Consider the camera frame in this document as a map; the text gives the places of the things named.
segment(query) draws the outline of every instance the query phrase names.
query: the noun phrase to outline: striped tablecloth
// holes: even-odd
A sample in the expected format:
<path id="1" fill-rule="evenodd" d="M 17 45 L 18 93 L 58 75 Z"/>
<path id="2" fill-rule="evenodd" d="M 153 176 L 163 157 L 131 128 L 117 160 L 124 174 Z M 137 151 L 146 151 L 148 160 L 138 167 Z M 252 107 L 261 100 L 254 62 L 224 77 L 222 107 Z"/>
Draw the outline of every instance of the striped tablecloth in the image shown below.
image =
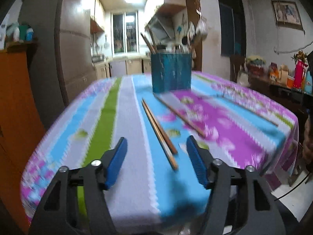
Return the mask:
<path id="1" fill-rule="evenodd" d="M 211 97 L 198 98 L 195 93 Z M 239 105 L 216 98 L 222 94 L 278 127 Z M 273 189 L 280 185 L 282 176 L 292 171 L 298 121 L 283 106 L 250 89 L 200 72 L 192 75 L 192 91 L 169 95 L 205 131 L 205 139 L 154 98 L 149 74 L 99 80 L 81 93 L 49 129 L 25 167 L 21 199 L 29 220 L 60 166 L 82 167 L 100 158 L 122 136 L 128 140 L 128 152 L 117 182 L 105 192 L 105 199 L 117 230 L 123 233 L 172 225 L 203 213 L 210 191 L 198 183 L 187 155 L 189 135 L 230 166 L 253 165 L 266 170 Z M 171 169 L 154 134 L 142 98 L 178 149 L 177 172 Z M 83 201 L 82 191 L 78 195 Z"/>

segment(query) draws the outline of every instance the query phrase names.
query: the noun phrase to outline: utensil holder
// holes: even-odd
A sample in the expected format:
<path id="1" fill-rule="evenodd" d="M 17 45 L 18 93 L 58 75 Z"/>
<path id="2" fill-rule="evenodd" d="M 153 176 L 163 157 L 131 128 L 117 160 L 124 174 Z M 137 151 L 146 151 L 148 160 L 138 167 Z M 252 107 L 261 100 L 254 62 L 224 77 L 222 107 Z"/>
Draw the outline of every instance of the utensil holder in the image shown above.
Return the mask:
<path id="1" fill-rule="evenodd" d="M 152 90 L 154 93 L 191 88 L 191 54 L 151 54 Z"/>

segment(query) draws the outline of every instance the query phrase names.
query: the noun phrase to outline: electrical wire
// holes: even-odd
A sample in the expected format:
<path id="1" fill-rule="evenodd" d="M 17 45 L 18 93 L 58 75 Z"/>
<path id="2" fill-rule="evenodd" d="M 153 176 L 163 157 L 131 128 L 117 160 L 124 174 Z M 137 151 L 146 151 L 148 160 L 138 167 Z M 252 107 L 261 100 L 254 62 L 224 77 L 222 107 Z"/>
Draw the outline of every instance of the electrical wire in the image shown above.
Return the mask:
<path id="1" fill-rule="evenodd" d="M 296 189 L 298 186 L 300 186 L 304 182 L 304 180 L 306 180 L 309 177 L 310 174 L 311 173 L 309 172 L 309 174 L 306 175 L 306 177 L 299 184 L 297 184 L 294 188 L 292 188 L 288 193 L 285 193 L 283 196 L 275 199 L 274 201 L 278 201 L 279 199 L 281 199 L 281 198 L 285 197 L 286 195 L 290 194 L 294 189 Z"/>
<path id="2" fill-rule="evenodd" d="M 310 46 L 311 44 L 313 43 L 313 41 L 311 43 L 309 43 L 308 45 L 304 46 L 303 48 L 299 48 L 297 50 L 292 50 L 292 51 L 277 51 L 276 48 L 274 48 L 274 52 L 276 54 L 289 54 L 289 53 L 295 53 L 295 52 L 298 52 L 302 49 L 305 49 L 306 47 Z"/>

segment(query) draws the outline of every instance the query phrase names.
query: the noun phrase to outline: shelf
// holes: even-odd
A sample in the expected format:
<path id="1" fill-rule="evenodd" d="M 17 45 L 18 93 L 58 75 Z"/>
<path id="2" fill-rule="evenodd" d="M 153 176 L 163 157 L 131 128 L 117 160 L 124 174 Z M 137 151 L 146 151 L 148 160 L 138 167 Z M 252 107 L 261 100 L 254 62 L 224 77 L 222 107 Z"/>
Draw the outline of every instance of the shelf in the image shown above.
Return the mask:
<path id="1" fill-rule="evenodd" d="M 90 18 L 90 33 L 102 32 L 104 32 L 104 29 L 102 29 L 93 18 Z"/>

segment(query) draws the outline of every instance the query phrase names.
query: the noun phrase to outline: picture frame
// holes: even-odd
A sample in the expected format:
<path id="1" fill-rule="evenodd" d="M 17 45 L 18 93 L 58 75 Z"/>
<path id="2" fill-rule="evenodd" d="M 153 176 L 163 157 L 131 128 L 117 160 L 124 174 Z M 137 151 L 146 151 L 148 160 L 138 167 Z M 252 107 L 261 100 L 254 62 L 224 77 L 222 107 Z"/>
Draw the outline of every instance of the picture frame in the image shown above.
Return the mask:
<path id="1" fill-rule="evenodd" d="M 271 3 L 277 26 L 289 27 L 303 31 L 300 13 L 295 2 L 272 0 Z"/>

